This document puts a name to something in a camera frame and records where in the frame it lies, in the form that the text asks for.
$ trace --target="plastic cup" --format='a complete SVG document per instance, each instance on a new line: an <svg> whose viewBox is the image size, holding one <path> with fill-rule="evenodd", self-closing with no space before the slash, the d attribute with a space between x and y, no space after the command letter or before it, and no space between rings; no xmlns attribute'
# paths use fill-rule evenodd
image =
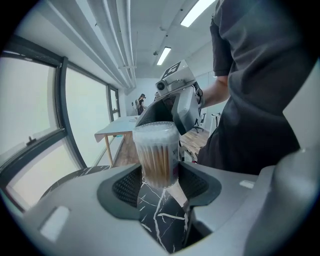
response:
<svg viewBox="0 0 320 256"><path fill-rule="evenodd" d="M179 132L173 122L151 122L133 129L145 181L157 189L178 180Z"/></svg>

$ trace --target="white panel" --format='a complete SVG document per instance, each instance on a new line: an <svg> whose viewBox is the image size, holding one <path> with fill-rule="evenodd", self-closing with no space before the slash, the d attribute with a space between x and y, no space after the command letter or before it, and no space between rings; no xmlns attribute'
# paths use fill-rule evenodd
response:
<svg viewBox="0 0 320 256"><path fill-rule="evenodd" d="M95 133L110 123L107 87L70 68L66 72L65 94L70 126L76 145L88 167L106 148Z"/></svg>
<svg viewBox="0 0 320 256"><path fill-rule="evenodd" d="M208 72L208 86L213 85L216 82L216 80L217 77L215 76L215 72Z"/></svg>
<svg viewBox="0 0 320 256"><path fill-rule="evenodd" d="M320 145L320 61L301 89L283 110L301 148Z"/></svg>
<svg viewBox="0 0 320 256"><path fill-rule="evenodd" d="M7 188L11 196L27 210L55 182L79 169L64 138L29 162L9 182Z"/></svg>
<svg viewBox="0 0 320 256"><path fill-rule="evenodd" d="M53 84L55 68L31 61L0 59L0 164L32 138L58 128Z"/></svg>

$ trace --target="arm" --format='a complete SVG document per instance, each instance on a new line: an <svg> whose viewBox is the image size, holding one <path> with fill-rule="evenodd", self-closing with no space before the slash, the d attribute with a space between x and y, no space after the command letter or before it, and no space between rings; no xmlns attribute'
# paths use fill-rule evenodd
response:
<svg viewBox="0 0 320 256"><path fill-rule="evenodd" d="M203 90L204 105L201 107L206 108L224 102L229 96L228 76L218 76L214 84Z"/></svg>
<svg viewBox="0 0 320 256"><path fill-rule="evenodd" d="M217 79L213 85L203 90L204 104L201 108L224 102L230 96L228 74L234 61L231 56L230 45L221 38L219 28L214 19L211 21L210 32L212 37L213 71Z"/></svg>

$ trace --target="window frame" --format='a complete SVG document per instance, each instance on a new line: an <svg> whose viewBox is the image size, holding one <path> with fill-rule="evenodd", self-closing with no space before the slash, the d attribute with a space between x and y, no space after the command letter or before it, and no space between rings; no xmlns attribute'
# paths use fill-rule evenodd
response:
<svg viewBox="0 0 320 256"><path fill-rule="evenodd" d="M117 106L117 109L115 110L112 109L111 90L115 92L116 106ZM108 102L109 102L110 118L111 118L111 122L113 122L114 113L118 113L119 117L121 117L121 114L120 114L120 105L119 105L119 92L118 92L118 89L112 86L111 84L108 84Z"/></svg>
<svg viewBox="0 0 320 256"><path fill-rule="evenodd" d="M55 119L58 129L44 135L39 139L30 141L25 145L24 148L19 150L17 153L9 157L0 166L0 189L7 196L7 198L21 211L24 209L12 198L8 193L6 187L9 182L17 175L17 173L25 167L30 161L41 154L43 151L51 147L53 144L57 143L63 138L67 139L69 149L74 156L77 164L80 168L86 168L87 165L80 154L77 147L75 138L73 136L68 111L67 111L67 101L66 101L66 74L67 68L71 68L83 75L88 76L91 79L98 81L99 83L105 85L110 90L116 91L116 96L118 97L118 90L112 85L93 75L92 73L86 71L85 69L77 66L76 64L70 62L67 57L59 56L48 49L37 45L27 39L24 39L18 35L13 35L7 42L6 46L1 52L1 58L14 58L24 61L31 61L38 64L50 66L56 68L55 81L53 83L53 101L54 101L54 112ZM109 106L111 104L110 94L107 98L109 101ZM112 109L109 108L110 118L113 121L113 115L111 113Z"/></svg>

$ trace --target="person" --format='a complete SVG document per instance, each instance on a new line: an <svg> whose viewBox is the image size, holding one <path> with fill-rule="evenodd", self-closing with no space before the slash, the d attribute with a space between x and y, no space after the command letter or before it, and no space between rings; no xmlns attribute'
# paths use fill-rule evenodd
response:
<svg viewBox="0 0 320 256"><path fill-rule="evenodd" d="M137 104L137 111L138 111L138 115L140 116L142 114L142 112L147 108L145 107L145 103L144 103L144 99L146 98L146 96L142 93L141 96L139 97L139 99L137 100L136 104Z"/></svg>
<svg viewBox="0 0 320 256"><path fill-rule="evenodd" d="M270 0L219 0L210 32L217 79L199 104L227 103L197 162L258 175L299 149L283 110L316 59L288 13Z"/></svg>

